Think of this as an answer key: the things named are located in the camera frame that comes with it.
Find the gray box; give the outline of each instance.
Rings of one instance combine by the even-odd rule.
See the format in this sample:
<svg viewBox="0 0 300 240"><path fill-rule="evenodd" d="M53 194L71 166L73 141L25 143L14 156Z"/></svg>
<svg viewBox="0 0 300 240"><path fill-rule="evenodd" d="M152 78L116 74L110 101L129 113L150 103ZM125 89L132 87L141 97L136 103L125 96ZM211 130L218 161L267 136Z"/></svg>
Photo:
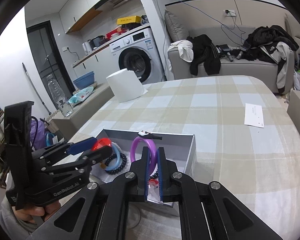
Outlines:
<svg viewBox="0 0 300 240"><path fill-rule="evenodd" d="M164 147L166 158L174 161L177 164L178 171L192 177L193 163L196 160L196 147L194 135L185 134L172 134L172 133L153 133L157 136L162 136L162 140L154 140L156 147ZM103 129L98 135L97 139L104 137L110 138L111 141L117 143L122 151L130 152L132 141L138 136L138 131L124 131L124 130L111 130ZM144 142L140 142L136 150L136 159L141 158L142 148L146 146ZM128 163L125 169L116 175L107 174L100 165L92 167L91 175L98 179L98 182L111 182L114 178L130 169L130 156L127 156ZM158 201L153 195L149 193L148 201L140 203L146 204L148 207L156 209L161 212L169 213L178 216L179 208L176 203L162 203Z"/></svg>

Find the washing machine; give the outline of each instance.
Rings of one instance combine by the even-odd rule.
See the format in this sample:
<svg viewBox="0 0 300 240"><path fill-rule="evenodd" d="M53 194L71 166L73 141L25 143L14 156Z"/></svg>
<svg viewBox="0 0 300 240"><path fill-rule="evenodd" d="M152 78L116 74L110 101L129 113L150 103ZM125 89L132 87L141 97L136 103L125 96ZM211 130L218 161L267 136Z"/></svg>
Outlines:
<svg viewBox="0 0 300 240"><path fill-rule="evenodd" d="M142 84L166 81L159 51L150 28L111 43L110 49L119 68L133 70Z"/></svg>

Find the purple ring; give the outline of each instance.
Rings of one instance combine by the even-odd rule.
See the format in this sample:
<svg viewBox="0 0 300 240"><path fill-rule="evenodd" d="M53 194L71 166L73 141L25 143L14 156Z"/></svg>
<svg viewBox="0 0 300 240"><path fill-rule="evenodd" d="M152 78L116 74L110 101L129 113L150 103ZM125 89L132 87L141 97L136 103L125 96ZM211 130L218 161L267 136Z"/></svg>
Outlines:
<svg viewBox="0 0 300 240"><path fill-rule="evenodd" d="M144 141L151 153L151 160L149 163L149 174L152 174L154 172L155 166L157 165L157 147L154 144L154 141L151 139L144 139L140 136L136 137L131 145L131 150L130 150L130 160L131 162L134 162L136 160L136 149L139 144L139 142Z"/></svg>

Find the electrical outlet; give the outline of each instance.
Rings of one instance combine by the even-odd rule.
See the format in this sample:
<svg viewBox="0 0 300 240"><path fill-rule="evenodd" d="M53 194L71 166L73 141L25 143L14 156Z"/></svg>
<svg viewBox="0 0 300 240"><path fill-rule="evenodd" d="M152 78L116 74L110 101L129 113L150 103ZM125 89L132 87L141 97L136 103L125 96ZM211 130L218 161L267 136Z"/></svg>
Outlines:
<svg viewBox="0 0 300 240"><path fill-rule="evenodd" d="M231 16L231 17L235 17L235 10L223 10L223 15L224 16Z"/></svg>

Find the light blue ring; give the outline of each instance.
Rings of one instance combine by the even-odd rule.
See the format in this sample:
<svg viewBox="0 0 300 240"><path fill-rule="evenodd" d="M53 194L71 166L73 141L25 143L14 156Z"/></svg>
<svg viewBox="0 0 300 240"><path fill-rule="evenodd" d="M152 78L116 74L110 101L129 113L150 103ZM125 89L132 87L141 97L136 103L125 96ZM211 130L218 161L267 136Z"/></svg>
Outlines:
<svg viewBox="0 0 300 240"><path fill-rule="evenodd" d="M120 157L119 149L114 144L111 144L111 147L114 150L115 154L117 155L117 162L114 165L112 165L112 166L107 166L105 168L105 171L112 171L112 170L117 169L120 166L121 157Z"/></svg>

